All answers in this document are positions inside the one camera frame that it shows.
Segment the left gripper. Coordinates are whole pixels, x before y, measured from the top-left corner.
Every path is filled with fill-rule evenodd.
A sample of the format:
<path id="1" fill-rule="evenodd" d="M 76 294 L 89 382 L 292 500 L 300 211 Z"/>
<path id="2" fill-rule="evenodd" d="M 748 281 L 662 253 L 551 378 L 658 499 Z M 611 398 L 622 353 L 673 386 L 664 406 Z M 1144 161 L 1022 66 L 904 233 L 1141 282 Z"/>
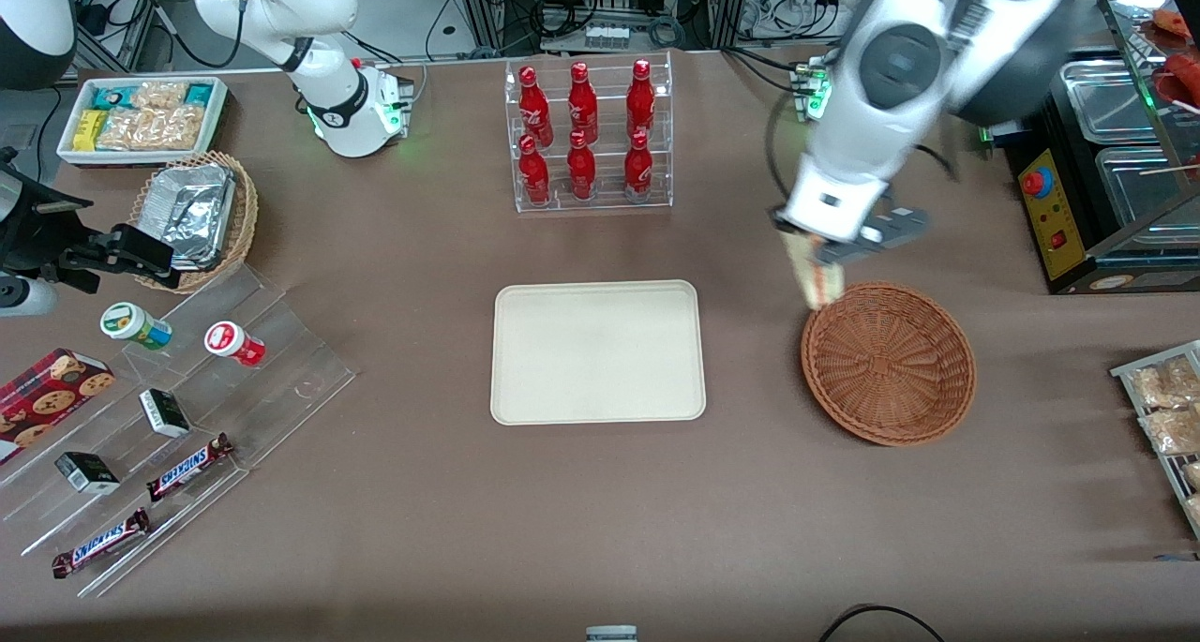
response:
<path id="1" fill-rule="evenodd" d="M 784 208 L 770 209 L 770 223 L 776 232 L 821 236 L 812 238 L 812 262 L 836 265 L 895 174 L 895 152 L 806 151 Z"/>

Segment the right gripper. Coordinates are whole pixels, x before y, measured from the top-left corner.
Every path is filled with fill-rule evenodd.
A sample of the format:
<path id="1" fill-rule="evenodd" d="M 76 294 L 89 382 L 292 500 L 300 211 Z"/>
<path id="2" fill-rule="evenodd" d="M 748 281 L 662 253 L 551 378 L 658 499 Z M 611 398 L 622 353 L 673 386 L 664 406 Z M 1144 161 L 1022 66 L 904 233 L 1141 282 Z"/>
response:
<path id="1" fill-rule="evenodd" d="M 179 287 L 184 274 L 173 266 L 174 250 L 150 233 L 116 224 L 106 246 L 92 240 L 102 235 L 79 220 L 78 211 L 94 202 L 68 196 L 28 178 L 2 158 L 2 271 L 31 280 L 56 280 L 77 292 L 96 293 L 98 272 L 126 274 L 150 280 L 168 292 Z"/>

